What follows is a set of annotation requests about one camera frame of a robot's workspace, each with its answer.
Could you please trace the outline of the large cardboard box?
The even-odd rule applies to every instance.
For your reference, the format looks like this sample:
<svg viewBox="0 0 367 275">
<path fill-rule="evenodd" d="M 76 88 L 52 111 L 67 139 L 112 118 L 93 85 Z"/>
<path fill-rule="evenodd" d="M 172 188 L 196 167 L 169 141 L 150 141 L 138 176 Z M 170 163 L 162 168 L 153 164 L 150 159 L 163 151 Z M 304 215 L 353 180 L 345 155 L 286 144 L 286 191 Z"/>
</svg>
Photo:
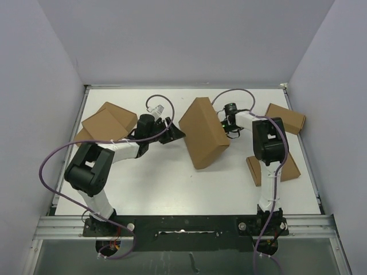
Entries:
<svg viewBox="0 0 367 275">
<path fill-rule="evenodd" d="M 197 97 L 179 121 L 186 148 L 197 170 L 213 164 L 230 146 L 223 126 L 207 97 Z"/>
</svg>

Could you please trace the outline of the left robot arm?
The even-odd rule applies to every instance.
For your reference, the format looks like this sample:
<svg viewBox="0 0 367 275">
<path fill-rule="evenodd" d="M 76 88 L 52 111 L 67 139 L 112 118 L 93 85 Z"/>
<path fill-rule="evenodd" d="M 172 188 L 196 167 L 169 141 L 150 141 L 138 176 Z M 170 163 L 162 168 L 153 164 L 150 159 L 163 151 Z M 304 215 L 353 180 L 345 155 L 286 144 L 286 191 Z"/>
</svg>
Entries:
<svg viewBox="0 0 367 275">
<path fill-rule="evenodd" d="M 99 232 L 111 235 L 116 230 L 116 220 L 113 218 L 116 211 L 104 191 L 111 166 L 122 160 L 140 158 L 151 143 L 167 144 L 185 136 L 171 118 L 143 114 L 126 142 L 83 143 L 79 146 L 64 173 L 64 179 L 84 199 L 91 217 L 97 220 Z"/>
</svg>

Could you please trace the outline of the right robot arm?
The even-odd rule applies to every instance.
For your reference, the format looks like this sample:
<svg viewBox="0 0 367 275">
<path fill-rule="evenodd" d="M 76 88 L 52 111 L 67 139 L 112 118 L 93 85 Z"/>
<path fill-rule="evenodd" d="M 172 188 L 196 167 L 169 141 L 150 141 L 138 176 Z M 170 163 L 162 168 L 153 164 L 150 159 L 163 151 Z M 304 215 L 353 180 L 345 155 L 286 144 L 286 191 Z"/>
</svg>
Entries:
<svg viewBox="0 0 367 275">
<path fill-rule="evenodd" d="M 248 109 L 238 109 L 235 103 L 224 106 L 221 122 L 225 133 L 252 132 L 253 154 L 260 163 L 261 193 L 258 203 L 256 230 L 268 234 L 281 224 L 281 204 L 278 183 L 288 157 L 288 141 L 280 117 L 257 116 Z"/>
</svg>

